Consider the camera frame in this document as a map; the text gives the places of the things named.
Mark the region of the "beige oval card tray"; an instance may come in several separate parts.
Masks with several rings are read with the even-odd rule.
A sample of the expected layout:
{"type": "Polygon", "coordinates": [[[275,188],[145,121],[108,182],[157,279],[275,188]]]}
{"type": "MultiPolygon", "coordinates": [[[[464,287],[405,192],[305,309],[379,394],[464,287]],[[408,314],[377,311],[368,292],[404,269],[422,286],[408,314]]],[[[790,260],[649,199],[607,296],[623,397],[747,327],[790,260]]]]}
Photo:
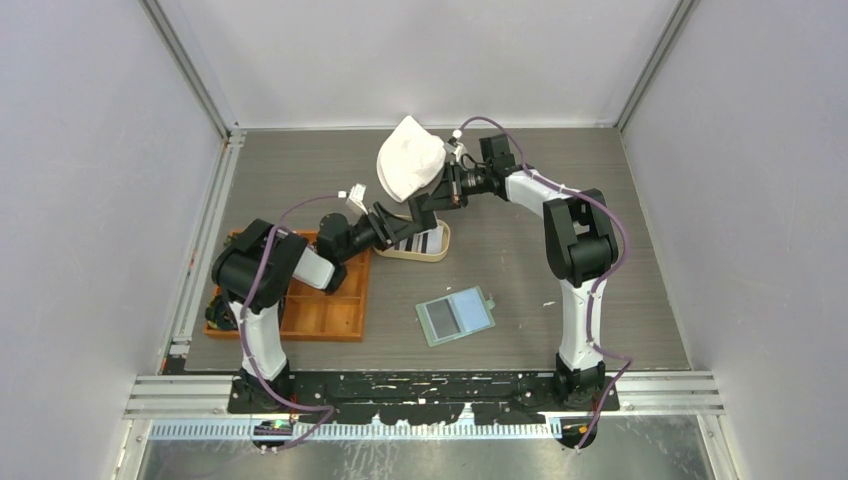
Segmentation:
{"type": "Polygon", "coordinates": [[[376,247],[373,251],[384,258],[435,263],[443,260],[448,252],[451,241],[450,226],[441,219],[433,229],[416,233],[386,250],[376,247]]]}

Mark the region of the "dark grey credit card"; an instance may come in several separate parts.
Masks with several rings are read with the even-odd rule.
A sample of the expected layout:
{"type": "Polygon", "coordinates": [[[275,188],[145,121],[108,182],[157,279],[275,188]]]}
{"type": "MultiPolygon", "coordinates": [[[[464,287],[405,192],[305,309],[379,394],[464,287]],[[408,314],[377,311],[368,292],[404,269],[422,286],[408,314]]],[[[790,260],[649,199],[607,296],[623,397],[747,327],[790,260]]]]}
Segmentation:
{"type": "Polygon", "coordinates": [[[440,299],[427,303],[425,305],[425,311],[436,340],[441,340],[460,332],[458,320],[448,299],[440,299]]]}

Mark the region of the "green card holder wallet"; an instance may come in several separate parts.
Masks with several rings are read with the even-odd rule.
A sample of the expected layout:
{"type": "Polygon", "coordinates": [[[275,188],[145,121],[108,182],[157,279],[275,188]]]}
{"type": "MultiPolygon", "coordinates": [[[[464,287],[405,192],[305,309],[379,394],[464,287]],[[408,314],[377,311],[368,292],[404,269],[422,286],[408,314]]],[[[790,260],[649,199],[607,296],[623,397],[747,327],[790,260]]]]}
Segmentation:
{"type": "Polygon", "coordinates": [[[494,307],[494,299],[491,296],[484,296],[482,290],[475,286],[417,304],[415,311],[427,344],[430,347],[435,347],[494,327],[495,320],[492,315],[494,307]],[[425,305],[440,299],[448,299],[450,301],[460,326],[460,332],[456,335],[436,340],[431,330],[429,319],[427,318],[425,305]]]}

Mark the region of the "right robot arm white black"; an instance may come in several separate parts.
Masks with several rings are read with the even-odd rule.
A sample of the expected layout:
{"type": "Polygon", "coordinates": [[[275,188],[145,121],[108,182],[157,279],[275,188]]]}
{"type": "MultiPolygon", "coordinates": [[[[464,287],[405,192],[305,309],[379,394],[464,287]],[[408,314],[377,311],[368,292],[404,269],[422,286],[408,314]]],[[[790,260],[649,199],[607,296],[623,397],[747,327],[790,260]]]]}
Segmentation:
{"type": "Polygon", "coordinates": [[[610,388],[593,329],[600,320],[606,280],[619,259],[603,195],[557,184],[518,162],[506,134],[481,139],[482,162],[466,168],[460,136],[454,131],[445,143],[451,159],[436,188],[409,200],[414,224],[431,229],[437,212],[463,208],[470,196],[487,193],[539,216],[547,265],[563,295],[563,334],[553,377],[556,400],[571,411],[582,409],[593,396],[602,402],[610,388]]]}

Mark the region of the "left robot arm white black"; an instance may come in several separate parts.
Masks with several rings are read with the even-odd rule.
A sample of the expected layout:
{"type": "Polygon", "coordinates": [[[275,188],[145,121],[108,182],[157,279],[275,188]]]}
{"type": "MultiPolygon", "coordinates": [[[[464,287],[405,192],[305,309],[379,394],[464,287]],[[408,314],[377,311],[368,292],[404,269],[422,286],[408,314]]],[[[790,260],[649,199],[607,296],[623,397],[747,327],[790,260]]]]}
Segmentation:
{"type": "Polygon", "coordinates": [[[285,409],[293,387],[279,320],[290,284],[298,280],[332,294],[347,278],[346,264],[369,250],[385,251],[437,227],[425,199],[401,217],[380,203],[350,220],[338,212],[321,218],[314,240],[288,230],[284,221],[252,221],[216,259],[211,279],[231,312],[242,349],[240,376],[255,403],[269,413],[285,409]]]}

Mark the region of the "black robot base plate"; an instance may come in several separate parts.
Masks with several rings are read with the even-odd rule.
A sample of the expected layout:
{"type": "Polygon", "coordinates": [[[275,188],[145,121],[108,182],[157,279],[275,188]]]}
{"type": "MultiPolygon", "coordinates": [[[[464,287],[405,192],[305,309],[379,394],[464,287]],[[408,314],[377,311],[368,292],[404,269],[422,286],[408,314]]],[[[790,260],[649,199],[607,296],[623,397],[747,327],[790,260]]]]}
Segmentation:
{"type": "Polygon", "coordinates": [[[299,371],[290,374],[290,401],[306,406],[299,417],[314,423],[323,406],[337,424],[411,426],[459,421],[470,409],[477,426],[540,424],[547,412],[616,411],[615,391],[561,392],[550,371],[299,371]]]}

